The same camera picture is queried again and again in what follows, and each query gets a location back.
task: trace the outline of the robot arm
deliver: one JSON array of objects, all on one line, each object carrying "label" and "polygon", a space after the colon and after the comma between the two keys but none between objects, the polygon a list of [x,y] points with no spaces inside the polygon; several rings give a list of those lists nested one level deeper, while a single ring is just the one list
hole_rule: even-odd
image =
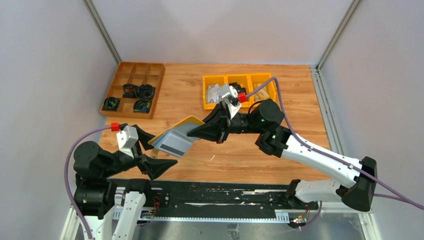
[{"label": "robot arm", "polygon": [[[353,169],[353,166],[377,177],[376,161],[370,157],[362,160],[343,156],[313,144],[297,135],[311,148],[307,148],[295,138],[290,129],[281,126],[284,113],[272,100],[262,101],[249,113],[237,112],[241,103],[237,92],[231,86],[220,89],[222,100],[203,120],[205,123],[190,132],[188,137],[196,137],[222,144],[229,134],[259,134],[255,144],[267,155],[295,160],[317,169],[332,177],[323,181],[293,180],[286,192],[288,200],[294,205],[312,201],[342,201],[352,209],[367,212],[371,209],[376,183]],[[346,166],[312,148],[343,159],[350,163]]]},{"label": "robot arm", "polygon": [[154,136],[137,125],[122,124],[119,129],[116,134],[119,150],[114,153],[103,150],[94,141],[83,142],[76,148],[73,169],[76,171],[77,185],[80,179],[106,179],[133,167],[138,167],[141,173],[153,180],[177,164],[177,160],[153,159],[144,154],[141,146],[144,150],[152,149],[148,141]]},{"label": "robot arm", "polygon": [[[137,219],[146,202],[144,193],[130,191],[125,195],[125,203],[120,220],[116,225],[112,235],[112,217],[114,209],[111,208],[102,219],[98,216],[86,215],[85,219],[90,226],[91,234],[95,240],[121,240],[133,239],[134,231],[137,227]],[[84,231],[84,239],[88,240],[87,231]]]}]

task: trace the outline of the silver metal part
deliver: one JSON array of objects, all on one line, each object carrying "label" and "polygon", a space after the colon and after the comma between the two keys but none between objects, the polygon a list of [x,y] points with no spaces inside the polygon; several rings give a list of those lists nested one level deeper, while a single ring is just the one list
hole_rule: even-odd
[{"label": "silver metal part", "polygon": [[349,9],[347,10],[346,14],[343,17],[343,20],[340,22],[340,25],[338,26],[337,30],[335,31],[331,41],[328,43],[327,48],[325,49],[324,53],[322,54],[321,59],[318,62],[317,69],[321,70],[326,63],[330,53],[334,49],[334,46],[339,41],[340,37],[342,36],[343,32],[345,31],[346,26],[352,19],[354,13],[358,9],[359,4],[362,2],[362,0],[353,0],[352,3],[349,6]]},{"label": "silver metal part", "polygon": [[[115,207],[113,210],[113,220],[119,220],[123,208]],[[275,218],[224,218],[224,217],[163,217],[156,216],[151,218],[138,217],[139,221],[179,221],[179,222],[215,222],[215,223],[270,223],[270,224],[288,224],[290,223],[287,212],[275,212]]]},{"label": "silver metal part", "polygon": [[234,106],[230,102],[230,97],[237,98],[237,90],[233,87],[228,85],[227,83],[219,87],[219,96],[221,97],[221,101],[224,101],[229,109],[229,114],[231,116],[230,119],[233,119],[234,116],[237,114],[237,112],[242,107],[242,104],[240,102],[237,103],[236,106]]},{"label": "silver metal part", "polygon": [[335,153],[345,155],[343,143],[338,133],[339,128],[334,117],[330,99],[327,96],[327,88],[324,80],[314,65],[310,65],[309,69],[330,149]]},{"label": "silver metal part", "polygon": [[118,142],[119,151],[122,153],[134,158],[132,147],[139,140],[139,135],[137,130],[133,126],[126,126],[124,129],[116,134],[116,139]]},{"label": "silver metal part", "polygon": [[110,54],[112,55],[116,64],[119,64],[121,62],[121,57],[119,56],[118,51],[115,48],[111,40],[111,37],[108,34],[108,31],[106,31],[105,25],[103,25],[103,22],[100,19],[99,13],[97,12],[92,0],[82,0],[82,2],[85,4],[85,7],[87,8],[88,13],[90,14],[95,26],[97,27],[101,37],[103,38],[104,43],[109,49]]}]

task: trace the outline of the black cable coil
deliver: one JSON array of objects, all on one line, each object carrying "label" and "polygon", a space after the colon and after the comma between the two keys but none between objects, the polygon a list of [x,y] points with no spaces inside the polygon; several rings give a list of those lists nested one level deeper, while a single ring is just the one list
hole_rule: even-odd
[{"label": "black cable coil", "polygon": [[121,99],[113,96],[107,97],[103,102],[103,110],[105,111],[117,111]]},{"label": "black cable coil", "polygon": [[122,86],[123,88],[123,96],[124,98],[129,98],[129,99],[135,99],[136,96],[136,90],[138,88],[137,85],[134,84],[125,84]]},{"label": "black cable coil", "polygon": [[132,109],[134,113],[144,113],[147,114],[150,112],[150,107],[152,106],[152,101],[150,100],[137,100],[134,103]]},{"label": "black cable coil", "polygon": [[155,95],[155,88],[150,84],[143,84],[139,87],[137,87],[137,90],[135,91],[135,95],[140,100],[151,100],[153,96]]}]

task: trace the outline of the wooden tray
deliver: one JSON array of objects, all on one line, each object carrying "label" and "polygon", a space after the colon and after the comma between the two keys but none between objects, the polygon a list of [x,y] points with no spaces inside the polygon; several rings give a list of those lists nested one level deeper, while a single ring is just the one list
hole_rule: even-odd
[{"label": "wooden tray", "polygon": [[[156,102],[158,101],[164,73],[165,66],[163,63],[122,61],[117,67],[109,90],[104,97],[104,99],[108,97],[119,98],[120,102],[118,109],[117,111],[103,110],[103,100],[100,106],[100,113],[107,117],[152,119],[155,113]],[[124,97],[123,85],[125,84],[134,84],[137,86],[150,84],[155,88],[150,111],[148,113],[134,112],[133,105],[138,99]]]}]

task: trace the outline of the metal frame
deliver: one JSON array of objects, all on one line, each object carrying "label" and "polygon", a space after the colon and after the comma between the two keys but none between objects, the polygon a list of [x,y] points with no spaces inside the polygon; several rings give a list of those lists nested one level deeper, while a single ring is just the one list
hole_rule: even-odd
[{"label": "metal frame", "polygon": [[118,51],[114,46],[114,43],[112,42],[111,38],[109,37],[108,31],[106,31],[105,25],[103,25],[103,22],[100,19],[99,13],[97,12],[93,1],[92,0],[82,0],[82,2],[84,3],[85,7],[87,8],[88,13],[90,14],[95,26],[98,29],[98,32],[100,33],[101,37],[104,40],[104,43],[106,44],[107,48],[109,49],[110,54],[112,55],[116,64],[119,64],[121,62],[121,57],[119,56]]},{"label": "metal frame", "polygon": [[80,218],[77,216],[77,211],[71,206],[67,213],[65,224],[62,228],[59,240],[75,240],[77,236]]},{"label": "metal frame", "polygon": [[309,69],[330,149],[340,155],[346,155],[343,141],[339,136],[339,128],[334,117],[333,108],[327,97],[327,88],[321,78],[321,74],[314,65],[310,65]]},{"label": "metal frame", "polygon": [[337,44],[340,36],[343,34],[343,32],[346,29],[346,26],[352,19],[353,15],[355,14],[356,10],[358,9],[359,4],[362,2],[362,0],[353,0],[350,4],[349,8],[347,9],[346,14],[343,17],[343,20],[341,20],[340,24],[338,25],[337,30],[335,31],[334,35],[332,36],[327,48],[325,49],[324,53],[322,54],[321,59],[319,60],[316,69],[319,71],[323,68],[324,64],[327,61],[327,58],[329,57],[330,53],[334,49],[335,45]]},{"label": "metal frame", "polygon": [[373,213],[359,214],[360,224],[362,226],[363,235],[367,240],[381,240],[379,228]]}]

